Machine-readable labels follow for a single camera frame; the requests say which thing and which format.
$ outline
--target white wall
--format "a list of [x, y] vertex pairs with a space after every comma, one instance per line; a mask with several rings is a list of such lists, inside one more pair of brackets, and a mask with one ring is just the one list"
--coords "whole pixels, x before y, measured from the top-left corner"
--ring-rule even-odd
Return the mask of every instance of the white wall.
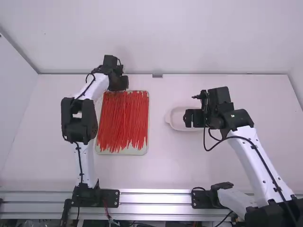
[[41, 73], [287, 73], [303, 104], [301, 0], [3, 0], [0, 25]]
[[37, 81], [37, 73], [0, 34], [0, 172]]

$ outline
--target white enclosure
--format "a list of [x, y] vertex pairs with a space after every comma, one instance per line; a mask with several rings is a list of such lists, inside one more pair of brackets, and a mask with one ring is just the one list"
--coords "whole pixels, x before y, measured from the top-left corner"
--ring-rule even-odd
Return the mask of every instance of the white enclosure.
[[301, 0], [2, 0], [0, 30], [39, 73], [283, 73], [303, 103]]
[[61, 136], [60, 101], [113, 54], [132, 73], [130, 89], [150, 94], [150, 143], [140, 157], [94, 154], [102, 187], [231, 181], [250, 192], [228, 144], [207, 153], [201, 131], [174, 131], [164, 121], [176, 105], [199, 106], [191, 96], [201, 89], [228, 86], [280, 175], [302, 192], [302, 20], [299, 0], [2, 1], [0, 186], [73, 187], [74, 148]]

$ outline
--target black mounting bracket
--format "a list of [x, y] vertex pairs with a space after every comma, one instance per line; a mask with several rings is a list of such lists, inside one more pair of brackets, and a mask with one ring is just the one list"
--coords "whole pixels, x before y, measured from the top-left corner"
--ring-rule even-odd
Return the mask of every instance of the black mounting bracket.
[[99, 181], [94, 188], [80, 183], [74, 188], [71, 199], [64, 202], [60, 227], [66, 227], [68, 213], [72, 207], [108, 207], [118, 208], [120, 191], [116, 189], [100, 189]]
[[211, 186], [211, 190], [192, 190], [191, 191], [191, 206], [194, 209], [227, 209], [222, 206], [218, 199], [217, 191], [219, 189], [232, 188], [230, 182], [217, 183]]

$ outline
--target white robotic arm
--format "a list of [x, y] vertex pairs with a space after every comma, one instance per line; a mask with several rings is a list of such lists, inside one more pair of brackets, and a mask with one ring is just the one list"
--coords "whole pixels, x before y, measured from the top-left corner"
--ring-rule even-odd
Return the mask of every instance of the white robotic arm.
[[66, 199], [60, 222], [65, 227], [71, 207], [119, 206], [119, 190], [100, 189], [94, 168], [93, 140], [98, 132], [98, 122], [94, 103], [104, 91], [123, 91], [128, 88], [128, 77], [122, 76], [123, 65], [112, 55], [105, 55], [103, 65], [95, 68], [86, 77], [86, 85], [73, 97], [61, 101], [62, 136], [75, 147], [78, 179], [72, 198]]
[[[74, 95], [74, 98], [79, 97], [78, 100], [89, 99], [95, 103], [103, 95], [109, 87], [108, 76], [103, 73], [96, 73], [92, 79], [95, 81], [91, 84], [89, 89], [87, 89], [87, 85], [83, 86], [81, 91]], [[93, 188], [98, 181], [94, 166], [93, 143], [94, 140], [90, 140], [87, 145], [83, 142], [78, 142], [78, 145], [73, 144], [75, 148], [77, 148], [76, 146], [80, 147], [80, 151], [74, 151], [74, 154], [78, 170], [77, 172], [82, 174], [82, 178], [80, 175], [78, 176], [76, 185], [87, 183], [89, 188]]]
[[256, 129], [251, 128], [250, 126], [239, 127], [236, 131], [230, 131], [227, 134], [227, 137], [232, 136], [244, 137], [252, 141], [257, 147], [258, 152], [262, 156], [272, 176], [270, 176], [258, 153], [252, 148], [252, 145], [249, 142], [237, 138], [227, 140], [235, 150], [243, 165], [254, 192], [254, 200], [251, 199], [251, 196], [247, 196], [234, 188], [219, 189], [218, 198], [220, 203], [235, 211], [242, 219], [245, 219], [247, 207], [264, 207], [269, 205], [271, 200], [274, 200], [276, 203], [283, 202], [283, 198], [278, 193], [276, 185], [273, 183], [271, 177], [274, 177], [275, 181], [278, 183], [285, 200], [291, 201], [292, 197], [294, 197], [294, 192], [286, 185], [272, 165], [260, 143]]
[[[202, 108], [186, 110], [183, 117], [186, 127], [191, 127], [192, 122], [194, 127], [204, 127], [206, 151], [227, 140], [242, 163], [254, 192], [253, 197], [247, 196], [226, 182], [213, 185], [204, 195], [212, 203], [216, 201], [234, 211], [245, 220], [247, 227], [303, 226], [303, 199], [297, 199], [277, 173], [261, 146], [252, 119], [244, 109], [234, 109], [228, 88], [202, 90], [193, 98], [201, 100]], [[219, 129], [222, 135], [222, 140], [210, 149], [205, 146], [205, 127]], [[197, 194], [192, 191], [192, 201], [199, 201]]]

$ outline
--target wire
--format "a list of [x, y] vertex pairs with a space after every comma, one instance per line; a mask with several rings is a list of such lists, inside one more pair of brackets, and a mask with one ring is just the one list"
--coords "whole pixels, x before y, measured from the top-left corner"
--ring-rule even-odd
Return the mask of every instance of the wire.
[[252, 149], [255, 149], [255, 151], [256, 151], [256, 153], [258, 154], [259, 158], [261, 159], [261, 161], [262, 161], [262, 163], [263, 163], [265, 169], [267, 170], [267, 172], [268, 172], [270, 178], [272, 179], [273, 184], [275, 185], [277, 192], [280, 194], [280, 196], [281, 196], [281, 198], [282, 198], [282, 200], [283, 200], [283, 202], [284, 202], [284, 204], [285, 204], [285, 207], [286, 207], [286, 209], [287, 209], [287, 211], [288, 211], [288, 213], [289, 213], [289, 215], [290, 215], [290, 218], [292, 219], [294, 225], [296, 225], [296, 219], [295, 219], [295, 217], [294, 217], [294, 214], [293, 214], [293, 212], [291, 211], [289, 205], [287, 204], [286, 199], [285, 199], [284, 195], [282, 194], [282, 190], [281, 190], [280, 186], [279, 186], [278, 183], [276, 182], [276, 180], [275, 180], [273, 174], [271, 173], [270, 169], [268, 168], [268, 166], [267, 166], [265, 160], [263, 159], [262, 155], [260, 154], [260, 152], [259, 152], [257, 146], [256, 146], [253, 142], [251, 142], [249, 139], [247, 139], [247, 138], [245, 138], [245, 137], [242, 137], [242, 136], [229, 136], [229, 137], [226, 137], [226, 138], [220, 140], [219, 142], [217, 142], [216, 144], [214, 144], [211, 148], [207, 149], [206, 146], [205, 146], [205, 125], [204, 125], [204, 132], [203, 132], [203, 146], [204, 146], [204, 149], [205, 149], [206, 151], [211, 151], [211, 150], [214, 149], [216, 146], [218, 146], [220, 143], [222, 143], [223, 141], [228, 140], [228, 139], [241, 139], [241, 140], [245, 140], [245, 141], [247, 141], [249, 144], [251, 144], [251, 148], [252, 148]]
[[70, 109], [75, 105], [75, 101], [76, 101], [76, 100], [78, 100], [78, 99], [79, 99], [80, 97], [82, 97], [82, 96], [85, 96], [85, 92], [89, 89], [89, 87], [92, 85], [92, 83], [96, 81], [95, 75], [94, 75], [93, 73], [89, 73], [89, 74], [86, 75], [85, 83], [87, 83], [87, 78], [89, 77], [89, 75], [92, 75], [92, 76], [94, 77], [93, 80], [92, 80], [92, 81], [90, 82], [90, 84], [85, 88], [85, 90], [84, 90], [80, 95], [78, 95], [78, 97], [76, 97], [76, 98], [72, 101], [71, 106], [70, 106]]
[[[81, 176], [81, 183], [82, 183], [83, 182], [83, 171], [82, 171], [82, 163], [81, 163], [81, 156], [80, 156], [81, 147], [79, 146], [79, 144], [77, 142], [74, 142], [74, 143], [77, 145], [76, 150], [78, 151], [78, 160], [79, 160], [79, 167], [80, 167], [79, 176]], [[79, 214], [80, 214], [80, 205], [78, 206], [78, 213], [77, 213], [76, 220], [79, 220]]]
[[144, 224], [144, 223], [140, 223], [140, 222], [134, 222], [133, 225], [140, 225], [140, 226], [147, 226], [147, 227], [155, 227], [149, 224]]
[[214, 227], [218, 227], [219, 225], [221, 225], [221, 224], [228, 218], [228, 216], [230, 216], [232, 213], [233, 213], [233, 211], [229, 212], [229, 213], [225, 216], [225, 218], [223, 218], [223, 220], [220, 221], [220, 223], [219, 223], [218, 225], [214, 226]]
[[194, 189], [201, 189], [201, 190], [203, 190], [203, 191], [206, 191], [205, 188], [202, 188], [202, 187], [194, 187], [194, 188], [191, 190], [191, 192], [193, 192]]
[[213, 138], [214, 140], [220, 141], [219, 139], [217, 139], [215, 136], [213, 136], [213, 135], [211, 134], [210, 128], [208, 128], [208, 134], [209, 134], [209, 136], [210, 136], [211, 138]]

